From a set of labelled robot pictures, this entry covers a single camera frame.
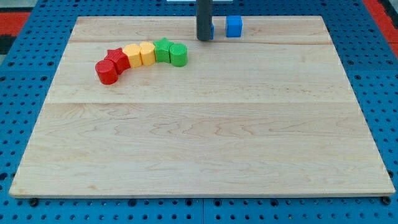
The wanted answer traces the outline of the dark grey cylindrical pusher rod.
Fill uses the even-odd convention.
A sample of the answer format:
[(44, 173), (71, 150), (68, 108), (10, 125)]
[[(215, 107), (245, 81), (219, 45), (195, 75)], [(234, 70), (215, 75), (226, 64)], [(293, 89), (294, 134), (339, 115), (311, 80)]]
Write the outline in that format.
[(197, 0), (197, 39), (200, 41), (208, 41), (211, 39), (212, 25), (212, 0)]

